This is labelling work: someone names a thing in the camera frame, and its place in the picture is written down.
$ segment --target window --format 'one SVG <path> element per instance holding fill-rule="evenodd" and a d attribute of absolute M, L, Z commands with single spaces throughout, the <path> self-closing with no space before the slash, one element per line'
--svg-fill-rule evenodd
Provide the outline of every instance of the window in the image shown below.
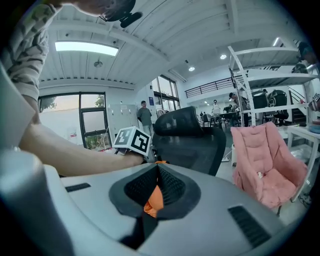
<path fill-rule="evenodd" d="M 172 92 L 173 92 L 173 97 L 178 98 L 176 83 L 170 81 L 170 84 L 171 84 L 171 88 L 172 88 Z"/>
<path fill-rule="evenodd" d="M 104 93 L 50 95 L 39 98 L 43 125 L 87 149 L 111 147 Z"/>
<path fill-rule="evenodd" d="M 170 111 L 175 111 L 175 104 L 173 100 L 168 100 L 169 101 L 169 107 Z"/>
<path fill-rule="evenodd" d="M 83 143 L 87 149 L 101 151 L 111 147 L 104 94 L 80 95 Z"/>
<path fill-rule="evenodd" d="M 160 92 L 157 79 L 154 79 L 152 81 L 152 87 L 153 87 L 153 91 L 158 92 L 158 93 Z"/>
<path fill-rule="evenodd" d="M 76 145 L 83 145 L 78 94 L 41 97 L 39 112 L 44 126 Z"/>
<path fill-rule="evenodd" d="M 180 109 L 180 102 L 175 100 L 174 104 L 175 104 L 175 110 L 179 110 Z"/>
<path fill-rule="evenodd" d="M 84 112 L 82 115 L 85 133 L 106 130 L 103 111 Z"/>
<path fill-rule="evenodd" d="M 85 137 L 87 149 L 101 151 L 111 147 L 109 134 L 107 132 Z"/>
<path fill-rule="evenodd" d="M 82 94 L 81 108 L 104 108 L 105 95 L 104 94 Z"/>
<path fill-rule="evenodd" d="M 162 109 L 163 106 L 162 106 L 162 103 L 161 103 L 161 97 L 155 96 L 154 100 L 155 100 L 155 108 L 156 109 Z"/>
<path fill-rule="evenodd" d="M 40 113 L 66 111 L 79 108 L 79 95 L 62 95 L 42 97 L 40 99 Z"/>
<path fill-rule="evenodd" d="M 177 86 L 174 81 L 165 76 L 159 76 L 152 81 L 155 107 L 166 111 L 180 109 Z"/>
<path fill-rule="evenodd" d="M 171 85 L 169 80 L 164 79 L 161 76 L 159 76 L 158 79 L 161 93 L 172 96 Z"/>

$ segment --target white ceiling beam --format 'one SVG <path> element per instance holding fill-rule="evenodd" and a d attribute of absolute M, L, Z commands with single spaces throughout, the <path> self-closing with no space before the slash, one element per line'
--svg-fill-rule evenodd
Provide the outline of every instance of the white ceiling beam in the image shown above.
<path fill-rule="evenodd" d="M 145 86 L 147 83 L 157 76 L 173 69 L 175 66 L 180 65 L 186 59 L 191 59 L 206 49 L 212 49 L 219 46 L 229 46 L 234 42 L 256 39 L 256 38 L 275 38 L 279 35 L 287 36 L 292 40 L 302 40 L 304 35 L 300 33 L 298 28 L 288 28 L 286 25 L 272 24 L 272 25 L 254 25 L 250 27 L 241 28 L 238 36 L 226 30 L 212 34 L 210 37 L 203 38 L 202 42 L 196 45 L 196 48 L 191 46 L 181 48 L 172 57 L 170 63 L 166 65 L 156 64 L 145 69 L 145 75 L 135 83 L 137 89 Z"/>
<path fill-rule="evenodd" d="M 110 36 L 126 43 L 138 47 L 149 54 L 152 54 L 162 61 L 169 62 L 169 58 L 162 52 L 154 48 L 152 45 L 141 40 L 140 38 L 124 32 L 120 29 L 112 27 L 112 24 L 97 24 L 93 22 L 78 21 L 78 20 L 54 20 L 49 26 L 50 30 L 71 30 L 71 31 L 85 31 L 91 33 L 97 33 L 101 35 Z"/>
<path fill-rule="evenodd" d="M 108 81 L 101 79 L 88 79 L 88 78 L 71 78 L 71 79 L 56 79 L 41 81 L 39 84 L 39 90 L 55 88 L 55 87 L 67 87 L 67 86 L 101 86 L 101 87 L 116 87 L 122 89 L 134 90 L 136 87 L 134 84 L 125 82 Z"/>
<path fill-rule="evenodd" d="M 238 35 L 239 17 L 236 0 L 225 0 L 225 5 L 228 13 L 230 29 L 235 35 Z"/>

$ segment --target floor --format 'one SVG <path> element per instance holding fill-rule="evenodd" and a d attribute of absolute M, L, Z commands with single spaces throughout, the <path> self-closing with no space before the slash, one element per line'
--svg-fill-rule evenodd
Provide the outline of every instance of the floor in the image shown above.
<path fill-rule="evenodd" d="M 224 155 L 228 154 L 231 151 L 231 147 L 233 144 L 232 134 L 230 132 L 230 127 L 227 126 L 227 128 L 223 127 L 223 131 L 226 135 L 226 148 L 224 151 Z M 228 155 L 228 158 L 231 160 L 232 152 Z M 315 180 L 315 177 L 317 176 L 318 167 L 319 167 L 319 161 L 317 161 L 314 164 L 314 168 L 312 169 L 312 172 L 310 174 L 310 185 L 305 186 L 304 192 L 308 192 Z M 233 173 L 235 171 L 235 167 L 231 165 L 231 161 L 229 162 L 222 162 L 220 164 L 220 167 L 218 169 L 218 172 L 216 174 L 216 177 L 224 179 L 228 182 L 234 183 L 233 181 Z M 277 214 L 277 208 L 273 210 L 274 214 Z M 307 208 L 297 199 L 295 202 L 288 201 L 285 203 L 280 211 L 280 219 L 283 222 L 284 225 L 288 225 L 292 223 L 293 221 L 299 219 L 307 212 Z"/>

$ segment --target standing person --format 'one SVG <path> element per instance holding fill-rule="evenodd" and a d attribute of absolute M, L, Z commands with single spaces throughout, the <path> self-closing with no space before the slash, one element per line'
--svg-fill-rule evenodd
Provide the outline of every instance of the standing person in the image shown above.
<path fill-rule="evenodd" d="M 142 108 L 138 111 L 138 119 L 141 121 L 143 126 L 143 131 L 151 136 L 151 145 L 152 139 L 154 137 L 154 127 L 152 126 L 151 117 L 152 114 L 150 110 L 147 108 L 146 101 L 141 101 Z"/>
<path fill-rule="evenodd" d="M 63 176 L 100 174 L 140 165 L 138 154 L 102 154 L 88 150 L 58 136 L 41 124 L 38 109 L 39 76 L 45 64 L 48 46 L 48 26 L 64 5 L 80 12 L 110 19 L 129 0 L 44 0 L 17 24 L 6 47 L 0 54 L 13 85 L 33 108 L 34 116 L 25 129 L 19 147 L 36 155 L 43 164 L 56 168 Z"/>
<path fill-rule="evenodd" d="M 238 96 L 235 95 L 233 92 L 230 92 L 229 94 L 229 98 L 230 99 L 233 99 L 234 100 L 234 108 L 238 108 L 240 107 L 239 105 L 239 99 L 238 99 Z M 247 107 L 247 99 L 245 97 L 242 97 L 241 96 L 241 105 L 242 105 L 242 111 L 245 111 L 245 110 L 248 110 L 248 107 Z M 249 116 L 248 116 L 248 113 L 244 113 L 243 114 L 243 121 L 244 121 L 244 127 L 248 127 L 249 126 Z"/>
<path fill-rule="evenodd" d="M 213 101 L 212 114 L 220 114 L 220 106 L 216 99 Z"/>

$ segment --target man in gray shirt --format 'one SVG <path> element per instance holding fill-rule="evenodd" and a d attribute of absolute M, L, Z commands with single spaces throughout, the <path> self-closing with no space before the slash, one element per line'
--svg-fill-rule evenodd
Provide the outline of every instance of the man in gray shirt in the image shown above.
<path fill-rule="evenodd" d="M 138 111 L 138 119 L 142 123 L 143 131 L 146 134 L 151 136 L 151 145 L 152 145 L 152 138 L 154 137 L 154 127 L 152 126 L 152 122 L 151 122 L 152 114 L 150 110 L 146 107 L 147 104 L 144 100 L 141 101 L 141 106 L 142 108 L 140 108 Z"/>

